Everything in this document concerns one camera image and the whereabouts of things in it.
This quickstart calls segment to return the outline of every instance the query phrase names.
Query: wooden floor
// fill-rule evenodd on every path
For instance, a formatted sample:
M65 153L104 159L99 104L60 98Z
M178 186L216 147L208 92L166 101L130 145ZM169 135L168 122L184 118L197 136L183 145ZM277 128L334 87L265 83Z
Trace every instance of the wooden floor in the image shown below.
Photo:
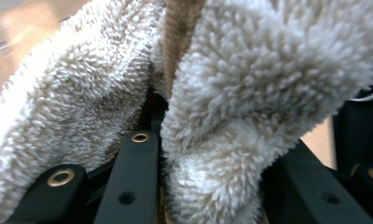
M59 28L59 22L74 15L88 0L26 0L0 12L0 90L21 59L40 40ZM335 167L330 119L303 136L323 164Z

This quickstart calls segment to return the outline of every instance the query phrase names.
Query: sherpa fleece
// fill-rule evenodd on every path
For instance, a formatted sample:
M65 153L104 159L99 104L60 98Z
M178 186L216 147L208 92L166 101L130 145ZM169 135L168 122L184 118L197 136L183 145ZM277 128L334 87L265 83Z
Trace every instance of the sherpa fleece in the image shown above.
M0 221L50 166L106 162L150 80L168 218L257 223L262 171L373 83L373 0L177 2L93 0L24 61L0 94Z
M206 0L196 24L177 9L165 23L194 30L173 77L163 44L170 218L257 223L262 171L373 82L373 0Z
M116 153L145 100L160 1L96 0L39 44L0 93L0 222L59 163Z

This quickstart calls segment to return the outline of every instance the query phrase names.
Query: black plastic part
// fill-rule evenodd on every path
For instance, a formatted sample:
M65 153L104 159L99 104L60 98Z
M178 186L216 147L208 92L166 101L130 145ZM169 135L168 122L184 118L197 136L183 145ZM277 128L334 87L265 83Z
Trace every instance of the black plastic part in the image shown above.
M371 217L302 143L263 175L270 224L370 224Z
M373 164L360 164L352 175L351 193L373 218Z
M88 185L90 192L105 186L110 178L115 160L112 160L88 173Z
M373 101L345 103L333 125L338 171L349 175L354 165L373 163Z
M149 136L132 137L138 133ZM158 222L158 138L149 131L133 132L123 140L94 223L148 224Z
M168 109L167 103L163 98L157 96L157 103L152 111L151 119L151 131L155 133L160 138L161 123L164 120L165 111Z
M74 177L66 184L51 187L49 178L58 171L71 170ZM62 180L68 175L59 175ZM66 219L78 213L86 200L87 174L79 165L59 165L39 176L24 194L21 202L7 224L21 223L68 223Z

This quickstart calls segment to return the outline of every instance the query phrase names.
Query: white fleece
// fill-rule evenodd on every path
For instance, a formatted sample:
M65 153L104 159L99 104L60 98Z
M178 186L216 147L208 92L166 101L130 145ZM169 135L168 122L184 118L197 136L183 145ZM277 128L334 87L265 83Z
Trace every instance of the white fleece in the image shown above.
M155 93L168 100L166 94L166 81L164 78L164 62L163 62L163 39L164 39L164 20L166 16L166 8L162 11L158 22L158 27L152 34L152 49L151 62L153 66L153 74L149 83L152 85Z
M373 83L373 0L207 0L161 135L175 223L257 223L262 171Z
M0 222L51 166L88 171L136 122L160 1L93 0L39 44L0 94Z

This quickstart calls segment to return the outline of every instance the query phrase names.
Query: brown fabric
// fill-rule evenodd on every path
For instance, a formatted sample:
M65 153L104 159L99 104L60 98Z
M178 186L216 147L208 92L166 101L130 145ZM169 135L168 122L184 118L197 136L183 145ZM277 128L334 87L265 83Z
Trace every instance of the brown fabric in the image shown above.
M168 98L172 96L175 71L187 52L204 0L169 0L164 32L164 76Z

